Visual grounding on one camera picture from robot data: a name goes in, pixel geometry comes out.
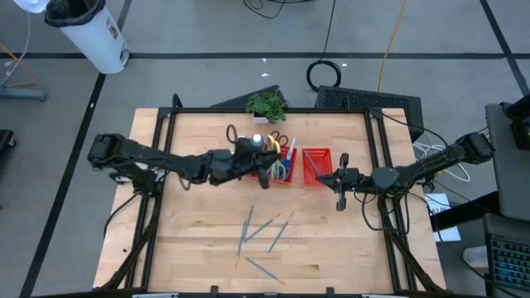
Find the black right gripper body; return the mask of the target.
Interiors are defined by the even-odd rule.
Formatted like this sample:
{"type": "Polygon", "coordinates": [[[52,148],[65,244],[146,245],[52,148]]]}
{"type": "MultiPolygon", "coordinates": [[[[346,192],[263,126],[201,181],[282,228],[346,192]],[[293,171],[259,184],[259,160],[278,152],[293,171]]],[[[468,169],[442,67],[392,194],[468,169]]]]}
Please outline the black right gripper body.
{"type": "Polygon", "coordinates": [[[337,210],[345,210],[347,191],[354,192],[360,186],[363,190],[368,185],[369,178],[359,173],[357,168],[349,168],[349,154],[342,153],[340,156],[339,168],[336,171],[336,193],[339,198],[336,203],[337,210]]]}

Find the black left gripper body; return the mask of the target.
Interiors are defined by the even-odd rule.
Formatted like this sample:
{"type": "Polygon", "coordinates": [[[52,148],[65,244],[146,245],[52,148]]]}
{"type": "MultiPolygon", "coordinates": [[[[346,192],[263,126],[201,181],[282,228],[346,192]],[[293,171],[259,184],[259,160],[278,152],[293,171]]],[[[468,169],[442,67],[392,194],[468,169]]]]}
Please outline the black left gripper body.
{"type": "Polygon", "coordinates": [[[265,190],[268,189],[269,179],[263,159],[263,146],[251,142],[239,142],[237,151],[238,164],[257,175],[260,186],[265,190]]]}

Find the green handled scissors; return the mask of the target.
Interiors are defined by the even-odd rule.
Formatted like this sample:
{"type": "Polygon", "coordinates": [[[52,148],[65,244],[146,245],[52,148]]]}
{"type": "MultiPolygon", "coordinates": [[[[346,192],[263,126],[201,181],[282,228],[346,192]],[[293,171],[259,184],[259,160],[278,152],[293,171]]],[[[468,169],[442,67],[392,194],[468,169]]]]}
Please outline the green handled scissors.
{"type": "Polygon", "coordinates": [[[287,178],[287,168],[280,161],[276,161],[271,166],[270,177],[273,180],[285,180],[287,178]]]}

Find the black red handled scissors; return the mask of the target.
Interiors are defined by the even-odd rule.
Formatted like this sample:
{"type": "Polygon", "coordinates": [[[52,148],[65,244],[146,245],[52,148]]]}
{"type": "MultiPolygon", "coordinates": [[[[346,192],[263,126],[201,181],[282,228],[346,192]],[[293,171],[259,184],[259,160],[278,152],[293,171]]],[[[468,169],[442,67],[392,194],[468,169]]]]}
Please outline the black red handled scissors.
{"type": "Polygon", "coordinates": [[[274,130],[270,133],[273,139],[278,143],[280,147],[285,147],[289,143],[288,136],[281,134],[278,130],[274,130]]]}

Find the teal handled paintbrush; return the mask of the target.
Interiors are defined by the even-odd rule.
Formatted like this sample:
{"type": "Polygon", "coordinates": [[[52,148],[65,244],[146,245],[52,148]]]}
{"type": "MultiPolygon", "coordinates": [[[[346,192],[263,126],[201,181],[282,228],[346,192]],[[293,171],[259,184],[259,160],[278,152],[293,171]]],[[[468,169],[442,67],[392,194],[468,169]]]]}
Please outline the teal handled paintbrush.
{"type": "Polygon", "coordinates": [[[272,244],[270,245],[269,249],[267,250],[268,253],[270,253],[274,249],[274,247],[276,246],[276,244],[279,241],[280,237],[282,236],[282,234],[284,233],[285,229],[287,228],[287,225],[292,220],[293,216],[294,216],[294,212],[291,212],[290,215],[288,216],[286,222],[282,225],[282,228],[278,232],[277,236],[272,241],[272,244]]]}
{"type": "Polygon", "coordinates": [[[275,274],[273,274],[272,272],[270,272],[267,268],[261,266],[260,264],[258,264],[257,262],[255,262],[253,259],[249,258],[249,257],[246,257],[245,260],[247,262],[249,262],[250,264],[252,264],[254,267],[256,267],[259,271],[265,273],[267,276],[271,277],[273,280],[279,282],[280,284],[286,286],[286,282],[283,281],[282,279],[280,279],[278,276],[276,276],[275,274]]]}
{"type": "Polygon", "coordinates": [[[317,176],[320,176],[320,175],[321,175],[320,169],[319,169],[318,166],[315,164],[315,162],[312,160],[310,154],[307,152],[306,149],[302,149],[302,152],[306,155],[307,160],[311,163],[311,166],[312,166],[313,169],[315,170],[316,175],[317,175],[317,176]]]}
{"type": "Polygon", "coordinates": [[[256,236],[258,233],[260,233],[262,230],[264,230],[267,226],[269,226],[275,219],[277,219],[282,213],[275,214],[272,216],[266,223],[264,223],[261,227],[259,227],[257,230],[255,230],[253,233],[251,233],[249,236],[247,236],[244,239],[244,242],[249,241],[254,236],[256,236]]]}
{"type": "Polygon", "coordinates": [[[246,242],[247,240],[247,234],[248,234],[248,228],[249,228],[249,225],[250,225],[250,222],[251,222],[251,218],[252,218],[252,215],[253,215],[253,209],[254,209],[254,204],[251,205],[251,208],[249,210],[249,213],[248,213],[248,217],[247,217],[247,220],[246,220],[246,224],[245,224],[245,229],[244,229],[244,232],[243,232],[243,241],[246,242]]]}
{"type": "Polygon", "coordinates": [[[248,227],[248,220],[245,219],[244,222],[243,222],[242,232],[241,232],[241,235],[240,235],[240,238],[239,238],[239,241],[238,241],[238,251],[236,252],[236,257],[235,257],[235,261],[234,261],[234,267],[235,268],[237,268],[238,263],[239,263],[239,258],[240,258],[242,246],[243,246],[244,240],[246,238],[247,227],[248,227]]]}

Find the green potted plant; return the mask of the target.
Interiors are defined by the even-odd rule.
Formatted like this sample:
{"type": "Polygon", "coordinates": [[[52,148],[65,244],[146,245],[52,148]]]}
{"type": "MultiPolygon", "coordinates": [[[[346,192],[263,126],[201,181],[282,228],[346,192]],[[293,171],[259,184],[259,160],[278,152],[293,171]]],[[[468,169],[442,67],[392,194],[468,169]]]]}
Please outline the green potted plant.
{"type": "Polygon", "coordinates": [[[246,112],[265,117],[269,123],[286,121],[287,103],[273,93],[252,94],[246,103],[246,112]]]}

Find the black angled panel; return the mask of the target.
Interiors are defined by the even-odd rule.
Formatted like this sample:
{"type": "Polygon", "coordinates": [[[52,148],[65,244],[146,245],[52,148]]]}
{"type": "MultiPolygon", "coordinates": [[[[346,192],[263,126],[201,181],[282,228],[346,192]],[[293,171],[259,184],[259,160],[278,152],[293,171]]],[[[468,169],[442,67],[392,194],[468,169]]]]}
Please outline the black angled panel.
{"type": "Polygon", "coordinates": [[[248,94],[238,96],[233,99],[229,99],[220,103],[212,105],[212,108],[245,108],[249,98],[255,94],[272,94],[280,98],[284,103],[287,101],[280,90],[280,86],[277,84],[268,86],[263,89],[252,91],[248,94]]]}

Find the white paper sheet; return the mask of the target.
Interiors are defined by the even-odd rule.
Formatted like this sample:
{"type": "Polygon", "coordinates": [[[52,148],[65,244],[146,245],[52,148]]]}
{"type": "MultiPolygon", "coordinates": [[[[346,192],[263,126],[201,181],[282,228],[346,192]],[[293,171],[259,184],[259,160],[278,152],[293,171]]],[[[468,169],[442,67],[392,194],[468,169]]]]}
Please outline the white paper sheet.
{"type": "MultiPolygon", "coordinates": [[[[425,194],[425,200],[428,203],[429,214],[438,214],[442,211],[451,209],[451,205],[445,193],[425,194]]],[[[437,243],[459,242],[461,240],[460,232],[457,227],[446,228],[433,233],[437,243]]]]}

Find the white computer mouse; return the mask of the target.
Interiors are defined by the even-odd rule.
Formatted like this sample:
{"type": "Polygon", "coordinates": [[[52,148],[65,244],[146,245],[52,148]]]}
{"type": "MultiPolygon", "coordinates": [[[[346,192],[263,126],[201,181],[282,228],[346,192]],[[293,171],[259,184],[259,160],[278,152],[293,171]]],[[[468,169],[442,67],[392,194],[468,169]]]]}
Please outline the white computer mouse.
{"type": "Polygon", "coordinates": [[[462,257],[474,269],[485,270],[489,268],[488,251],[486,246],[466,248],[462,257]]]}

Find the dark desk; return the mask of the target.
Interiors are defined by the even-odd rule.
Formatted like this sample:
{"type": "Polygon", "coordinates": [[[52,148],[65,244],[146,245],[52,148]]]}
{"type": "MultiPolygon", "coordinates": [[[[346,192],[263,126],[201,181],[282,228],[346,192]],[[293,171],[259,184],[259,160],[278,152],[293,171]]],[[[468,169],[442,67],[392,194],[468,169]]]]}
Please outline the dark desk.
{"type": "MultiPolygon", "coordinates": [[[[517,239],[526,240],[530,242],[530,223],[529,222],[516,220],[516,219],[508,219],[508,218],[501,217],[495,214],[486,214],[483,217],[483,223],[484,223],[485,245],[488,251],[488,260],[489,260],[489,250],[488,250],[489,238],[492,235],[499,235],[499,236],[504,236],[507,238],[517,238],[517,239]]],[[[528,291],[520,291],[517,289],[513,289],[511,287],[500,285],[491,276],[490,269],[488,272],[488,277],[494,283],[492,286],[487,286],[488,294],[492,294],[493,296],[502,297],[502,298],[513,298],[512,296],[500,290],[500,289],[504,289],[506,291],[509,291],[513,295],[516,295],[517,297],[530,298],[530,292],[528,291]]]]}

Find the black monitor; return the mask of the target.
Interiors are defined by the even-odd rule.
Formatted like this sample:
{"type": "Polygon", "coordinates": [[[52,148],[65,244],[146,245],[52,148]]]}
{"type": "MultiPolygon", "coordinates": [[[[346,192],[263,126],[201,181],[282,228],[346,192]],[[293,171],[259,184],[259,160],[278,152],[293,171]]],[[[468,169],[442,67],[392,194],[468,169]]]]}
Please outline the black monitor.
{"type": "Polygon", "coordinates": [[[515,103],[502,102],[504,114],[511,120],[510,127],[516,147],[530,151],[530,94],[515,103]]]}

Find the backlit black keyboard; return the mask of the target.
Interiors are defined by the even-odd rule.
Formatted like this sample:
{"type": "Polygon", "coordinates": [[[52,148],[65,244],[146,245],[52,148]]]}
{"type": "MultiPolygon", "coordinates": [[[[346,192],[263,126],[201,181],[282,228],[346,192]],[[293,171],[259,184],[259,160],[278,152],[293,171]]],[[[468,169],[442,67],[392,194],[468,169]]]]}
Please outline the backlit black keyboard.
{"type": "Polygon", "coordinates": [[[492,235],[488,250],[494,280],[502,286],[530,292],[530,242],[492,235]]]}

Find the white trash can black liner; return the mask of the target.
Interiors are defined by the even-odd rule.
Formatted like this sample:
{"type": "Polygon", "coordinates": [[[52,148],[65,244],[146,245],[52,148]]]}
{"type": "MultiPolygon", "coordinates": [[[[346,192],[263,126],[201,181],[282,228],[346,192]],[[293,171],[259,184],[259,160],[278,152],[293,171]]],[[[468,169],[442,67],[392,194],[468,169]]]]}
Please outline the white trash can black liner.
{"type": "Polygon", "coordinates": [[[125,69],[130,48],[106,0],[50,0],[45,23],[59,29],[100,73],[125,69]]]}

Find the grey floor bar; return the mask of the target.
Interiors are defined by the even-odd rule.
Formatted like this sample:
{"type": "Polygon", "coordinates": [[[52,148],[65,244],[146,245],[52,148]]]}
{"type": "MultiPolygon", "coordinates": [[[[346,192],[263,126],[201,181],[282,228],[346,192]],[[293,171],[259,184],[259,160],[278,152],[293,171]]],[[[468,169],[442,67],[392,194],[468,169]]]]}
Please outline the grey floor bar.
{"type": "Polygon", "coordinates": [[[46,101],[46,92],[39,89],[18,89],[14,87],[0,86],[0,99],[20,99],[46,101]]]}

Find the black chair base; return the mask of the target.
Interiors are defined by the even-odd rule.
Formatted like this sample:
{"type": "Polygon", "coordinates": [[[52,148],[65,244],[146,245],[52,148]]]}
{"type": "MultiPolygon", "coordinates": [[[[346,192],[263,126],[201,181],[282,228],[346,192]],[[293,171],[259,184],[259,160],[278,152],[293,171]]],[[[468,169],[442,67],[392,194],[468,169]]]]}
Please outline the black chair base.
{"type": "Polygon", "coordinates": [[[0,151],[12,149],[17,145],[12,130],[0,129],[0,151]]]}

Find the white plastic object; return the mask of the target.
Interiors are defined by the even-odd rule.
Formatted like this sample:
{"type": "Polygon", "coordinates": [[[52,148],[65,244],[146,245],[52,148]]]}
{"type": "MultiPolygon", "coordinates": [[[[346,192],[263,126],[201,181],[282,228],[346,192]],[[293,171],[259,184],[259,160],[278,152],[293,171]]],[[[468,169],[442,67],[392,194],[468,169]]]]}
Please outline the white plastic object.
{"type": "Polygon", "coordinates": [[[22,10],[30,13],[42,13],[50,0],[13,0],[22,10]]]}

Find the black aluminium table frame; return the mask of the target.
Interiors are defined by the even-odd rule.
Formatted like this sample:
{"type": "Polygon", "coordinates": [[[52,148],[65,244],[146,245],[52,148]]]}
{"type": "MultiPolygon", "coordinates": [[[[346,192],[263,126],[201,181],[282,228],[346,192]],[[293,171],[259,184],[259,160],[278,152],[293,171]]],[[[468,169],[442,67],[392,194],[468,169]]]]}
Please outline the black aluminium table frame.
{"type": "MultiPolygon", "coordinates": [[[[349,166],[365,175],[372,171],[369,141],[363,113],[294,108],[287,121],[257,125],[250,113],[225,111],[188,112],[175,116],[170,152],[198,155],[209,149],[233,147],[225,136],[233,124],[239,135],[279,130],[296,137],[298,151],[305,147],[330,149],[333,170],[340,154],[349,153],[349,166]]],[[[370,230],[361,204],[349,195],[347,209],[335,211],[337,195],[324,186],[306,187],[301,153],[296,155],[290,185],[271,183],[262,190],[258,181],[245,176],[219,187],[208,183],[183,190],[178,176],[166,178],[162,198],[147,199],[146,221],[153,203],[161,207],[155,228],[151,270],[145,274],[148,291],[206,292],[218,286],[220,293],[316,293],[333,287],[337,294],[389,294],[393,284],[383,232],[370,230]],[[243,244],[234,267],[243,221],[251,205],[248,233],[282,213],[272,224],[243,244]],[[290,223],[268,253],[291,212],[290,223]],[[245,260],[253,259],[286,282],[273,280],[245,260]]],[[[103,286],[118,270],[133,245],[141,199],[136,198],[108,226],[94,277],[103,286]]],[[[426,205],[408,199],[411,220],[407,235],[411,252],[434,282],[446,287],[426,205]]]]}

